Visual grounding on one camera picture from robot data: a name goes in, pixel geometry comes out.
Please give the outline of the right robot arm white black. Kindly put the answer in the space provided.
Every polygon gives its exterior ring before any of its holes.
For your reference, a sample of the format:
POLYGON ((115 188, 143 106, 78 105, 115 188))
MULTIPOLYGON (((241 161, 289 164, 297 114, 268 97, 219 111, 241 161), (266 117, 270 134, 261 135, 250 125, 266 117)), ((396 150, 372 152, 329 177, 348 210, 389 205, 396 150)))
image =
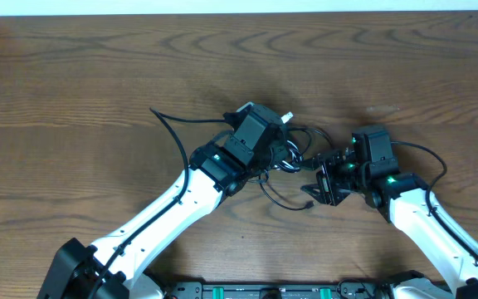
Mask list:
POLYGON ((300 162, 317 173, 303 191, 322 204, 337 205, 361 193, 388 223, 406 234, 441 274, 447 288, 420 272, 392 277, 377 290, 388 298, 478 298, 478 242, 441 206, 432 186, 403 173, 391 149, 332 150, 300 162))

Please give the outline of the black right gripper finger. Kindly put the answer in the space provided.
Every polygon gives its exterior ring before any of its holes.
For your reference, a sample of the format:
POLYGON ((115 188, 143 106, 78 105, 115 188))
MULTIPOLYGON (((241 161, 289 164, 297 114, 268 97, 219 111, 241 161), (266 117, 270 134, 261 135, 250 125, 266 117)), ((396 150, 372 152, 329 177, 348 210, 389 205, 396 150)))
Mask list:
POLYGON ((311 196, 316 202, 324 204, 324 190, 318 184, 306 184, 300 190, 311 196))
POLYGON ((321 167, 320 155, 299 161, 296 166, 301 170, 314 171, 321 167))

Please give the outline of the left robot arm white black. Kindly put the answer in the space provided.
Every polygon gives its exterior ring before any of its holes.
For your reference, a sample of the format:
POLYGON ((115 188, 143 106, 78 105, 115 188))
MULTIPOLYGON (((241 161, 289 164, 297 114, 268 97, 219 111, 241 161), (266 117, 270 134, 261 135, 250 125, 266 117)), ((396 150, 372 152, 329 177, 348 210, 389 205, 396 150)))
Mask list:
POLYGON ((185 229, 286 156, 284 126, 219 133, 193 152, 169 189, 126 224, 89 246, 76 238, 62 245, 38 296, 163 297, 155 282, 142 277, 148 265, 185 229))

